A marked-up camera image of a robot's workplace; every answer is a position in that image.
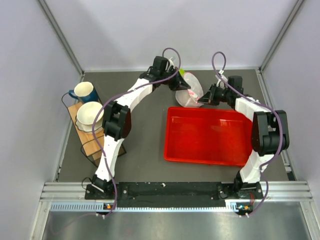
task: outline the gray floor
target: gray floor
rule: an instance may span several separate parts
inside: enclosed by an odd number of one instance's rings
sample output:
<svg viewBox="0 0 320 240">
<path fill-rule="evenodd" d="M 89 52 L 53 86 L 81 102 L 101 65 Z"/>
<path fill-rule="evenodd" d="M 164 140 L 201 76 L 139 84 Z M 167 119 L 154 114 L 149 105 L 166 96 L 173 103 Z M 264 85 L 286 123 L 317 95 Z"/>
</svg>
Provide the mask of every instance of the gray floor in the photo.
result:
<svg viewBox="0 0 320 240">
<path fill-rule="evenodd" d="M 250 218 L 233 212 L 50 212 L 43 240 L 311 240 L 298 202 L 266 202 Z"/>
<path fill-rule="evenodd" d="M 217 80 L 212 70 L 191 71 L 206 92 Z M 86 73 L 84 81 L 92 82 L 103 103 L 112 96 L 125 92 L 138 79 L 140 72 Z M 263 102 L 263 95 L 254 70 L 228 70 L 226 76 L 240 75 L 244 93 Z M 119 157 L 115 166 L 115 179 L 119 182 L 232 182 L 238 167 L 169 162 L 164 159 L 167 109 L 178 106 L 175 93 L 165 85 L 147 96 L 132 113 L 132 130 L 123 142 L 127 154 Z M 222 103 L 218 107 L 229 109 Z M 68 139 L 59 182 L 81 182 L 96 171 L 80 152 L 80 140 L 72 126 Z M 269 181 L 288 180 L 279 157 L 265 171 Z"/>
</svg>

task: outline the white wall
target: white wall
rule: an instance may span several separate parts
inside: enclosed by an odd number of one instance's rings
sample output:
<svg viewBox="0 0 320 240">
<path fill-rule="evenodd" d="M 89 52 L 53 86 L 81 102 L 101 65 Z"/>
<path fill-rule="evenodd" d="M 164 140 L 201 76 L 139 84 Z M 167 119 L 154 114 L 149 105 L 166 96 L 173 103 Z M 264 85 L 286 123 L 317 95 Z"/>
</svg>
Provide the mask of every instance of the white wall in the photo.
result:
<svg viewBox="0 0 320 240">
<path fill-rule="evenodd" d="M 270 92 L 287 112 L 294 172 L 307 180 L 320 210 L 320 1 L 307 0 L 265 71 Z"/>
<path fill-rule="evenodd" d="M 80 65 L 145 70 L 166 47 L 186 69 L 259 67 L 296 0 L 46 0 Z"/>
<path fill-rule="evenodd" d="M 68 122 L 60 98 L 79 74 L 37 1 L 1 2 L 0 33 L 0 233 L 23 240 L 57 169 Z"/>
</svg>

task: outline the red tray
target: red tray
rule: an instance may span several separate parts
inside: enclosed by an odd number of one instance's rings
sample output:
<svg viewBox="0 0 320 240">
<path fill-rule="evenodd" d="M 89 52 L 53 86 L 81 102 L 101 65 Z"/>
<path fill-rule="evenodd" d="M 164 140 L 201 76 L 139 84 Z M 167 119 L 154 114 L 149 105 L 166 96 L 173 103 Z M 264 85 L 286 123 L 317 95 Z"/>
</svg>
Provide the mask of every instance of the red tray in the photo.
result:
<svg viewBox="0 0 320 240">
<path fill-rule="evenodd" d="M 234 110 L 169 107 L 164 159 L 243 167 L 252 152 L 252 122 Z"/>
</svg>

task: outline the cup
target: cup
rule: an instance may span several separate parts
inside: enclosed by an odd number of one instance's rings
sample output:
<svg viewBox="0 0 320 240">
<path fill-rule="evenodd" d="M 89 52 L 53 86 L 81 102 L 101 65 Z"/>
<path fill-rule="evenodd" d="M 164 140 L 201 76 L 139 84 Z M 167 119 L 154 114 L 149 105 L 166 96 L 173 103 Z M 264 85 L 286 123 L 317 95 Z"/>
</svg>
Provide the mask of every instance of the cup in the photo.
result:
<svg viewBox="0 0 320 240">
<path fill-rule="evenodd" d="M 82 103 L 98 102 L 98 94 L 93 84 L 88 81 L 80 82 L 74 90 L 69 90 L 69 96 L 80 100 Z"/>
<path fill-rule="evenodd" d="M 99 102 L 87 102 L 79 108 L 76 113 L 76 119 L 83 125 L 92 125 L 94 124 L 94 120 L 102 107 L 102 104 Z M 96 121 L 98 122 L 102 119 L 103 115 L 104 110 L 102 110 Z"/>
</svg>

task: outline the white bowl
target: white bowl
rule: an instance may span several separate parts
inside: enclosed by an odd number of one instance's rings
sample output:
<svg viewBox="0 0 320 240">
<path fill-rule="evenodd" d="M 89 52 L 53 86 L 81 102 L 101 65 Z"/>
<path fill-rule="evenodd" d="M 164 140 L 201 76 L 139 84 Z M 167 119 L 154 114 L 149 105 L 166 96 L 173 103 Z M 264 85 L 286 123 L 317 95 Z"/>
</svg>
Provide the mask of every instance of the white bowl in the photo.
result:
<svg viewBox="0 0 320 240">
<path fill-rule="evenodd" d="M 83 125 L 92 125 L 101 108 L 102 108 L 101 103 L 97 101 L 87 102 L 79 108 L 76 114 L 76 118 Z M 96 121 L 98 122 L 103 115 L 104 115 L 104 110 L 102 110 L 102 112 L 100 113 Z"/>
</svg>

